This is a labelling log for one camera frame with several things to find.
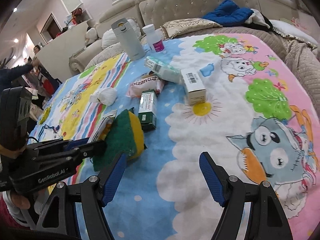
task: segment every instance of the metal bolt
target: metal bolt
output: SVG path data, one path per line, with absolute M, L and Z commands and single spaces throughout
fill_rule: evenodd
M 59 182 L 58 184 L 57 184 L 57 188 L 63 188 L 64 187 L 64 183 L 63 182 Z
M 229 179 L 230 179 L 230 181 L 232 181 L 232 182 L 238 181 L 238 178 L 237 178 L 235 175 L 229 176 Z
M 89 178 L 89 181 L 90 182 L 96 182 L 98 180 L 98 177 L 97 176 L 91 176 L 90 178 Z
M 266 180 L 262 182 L 262 185 L 264 187 L 270 187 L 270 183 L 268 181 L 266 181 Z

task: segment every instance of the ceiling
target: ceiling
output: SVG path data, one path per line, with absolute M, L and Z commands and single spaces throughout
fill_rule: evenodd
M 11 47 L 14 47 L 17 58 L 22 55 L 27 30 L 38 22 L 45 9 L 45 1 L 47 0 L 22 0 L 17 6 L 17 11 L 11 14 L 0 32 L 0 60 L 7 57 Z

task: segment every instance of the pink plastic package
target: pink plastic package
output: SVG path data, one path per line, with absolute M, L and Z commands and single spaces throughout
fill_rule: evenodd
M 164 80 L 159 78 L 152 71 L 143 74 L 135 82 L 130 84 L 126 96 L 129 98 L 140 97 L 143 91 L 154 89 L 157 94 L 161 93 Z

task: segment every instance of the bottle lid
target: bottle lid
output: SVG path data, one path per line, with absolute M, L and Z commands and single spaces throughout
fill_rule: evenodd
M 153 24 L 149 24 L 147 26 L 142 27 L 142 30 L 144 33 L 150 33 L 152 31 L 155 31 L 155 26 Z

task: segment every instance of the beige pillow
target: beige pillow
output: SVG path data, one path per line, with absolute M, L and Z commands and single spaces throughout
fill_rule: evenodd
M 161 26 L 162 30 L 164 31 L 164 36 L 166 39 L 167 38 L 172 39 L 177 35 L 209 29 L 212 27 L 222 27 L 222 26 L 216 22 L 201 19 L 201 18 L 174 20 L 174 21 L 166 22 Z

